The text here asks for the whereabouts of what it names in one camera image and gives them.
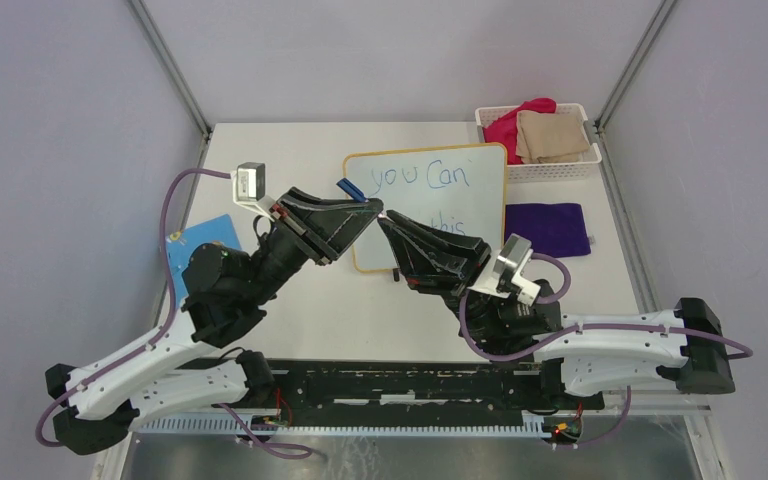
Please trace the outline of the yellow framed whiteboard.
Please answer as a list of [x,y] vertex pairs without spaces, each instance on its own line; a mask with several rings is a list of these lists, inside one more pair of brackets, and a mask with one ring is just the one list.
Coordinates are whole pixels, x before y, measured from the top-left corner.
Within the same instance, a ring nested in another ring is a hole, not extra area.
[[358,153],[344,160],[343,173],[386,211],[503,244],[507,150],[499,143]]

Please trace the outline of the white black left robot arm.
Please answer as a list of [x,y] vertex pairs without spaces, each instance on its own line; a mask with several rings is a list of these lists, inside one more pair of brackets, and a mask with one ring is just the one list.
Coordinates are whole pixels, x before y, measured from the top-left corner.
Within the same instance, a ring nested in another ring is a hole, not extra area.
[[245,351],[203,370],[189,363],[247,335],[304,264],[338,260],[382,209],[377,198],[323,200],[294,188],[269,204],[272,227],[253,253],[197,246],[182,274],[186,298],[168,323],[90,365],[48,369],[50,445],[88,455],[179,411],[238,401],[266,405],[274,377],[263,354]]

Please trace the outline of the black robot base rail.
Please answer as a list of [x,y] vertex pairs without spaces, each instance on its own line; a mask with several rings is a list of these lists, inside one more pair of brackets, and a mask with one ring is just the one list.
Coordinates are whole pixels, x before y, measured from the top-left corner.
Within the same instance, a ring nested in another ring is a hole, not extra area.
[[602,394],[565,393],[560,363],[271,359],[274,382],[236,409],[280,414],[292,427],[520,426],[529,413],[601,410]]

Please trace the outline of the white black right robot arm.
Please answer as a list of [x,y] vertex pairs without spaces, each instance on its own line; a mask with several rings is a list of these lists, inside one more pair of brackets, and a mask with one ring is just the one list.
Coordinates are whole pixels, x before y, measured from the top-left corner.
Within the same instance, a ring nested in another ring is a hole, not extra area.
[[390,210],[378,218],[408,287],[440,297],[479,357],[539,365],[540,400],[562,408],[575,397],[670,382],[684,394],[735,392],[730,363],[750,352],[722,334],[699,298],[634,315],[563,313],[569,269],[513,234],[497,250]]

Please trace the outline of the blue marker cap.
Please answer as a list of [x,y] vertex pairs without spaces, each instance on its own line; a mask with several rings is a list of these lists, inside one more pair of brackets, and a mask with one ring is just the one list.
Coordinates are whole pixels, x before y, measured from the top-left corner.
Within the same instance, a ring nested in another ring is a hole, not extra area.
[[349,179],[342,178],[336,183],[345,194],[347,194],[353,201],[358,203],[365,203],[368,201],[365,194]]

